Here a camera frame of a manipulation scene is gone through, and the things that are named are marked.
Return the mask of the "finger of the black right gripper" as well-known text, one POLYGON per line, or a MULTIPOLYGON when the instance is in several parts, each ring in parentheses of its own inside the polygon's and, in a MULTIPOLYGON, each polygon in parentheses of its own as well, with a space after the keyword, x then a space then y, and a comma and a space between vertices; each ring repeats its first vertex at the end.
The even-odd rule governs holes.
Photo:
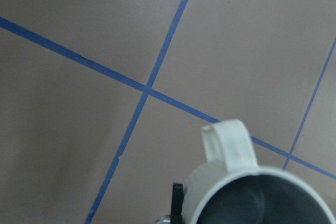
POLYGON ((184 191, 183 184, 174 183, 172 188, 172 200, 171 200, 171 211, 170 220, 171 223, 182 224, 182 206, 184 201, 184 191))

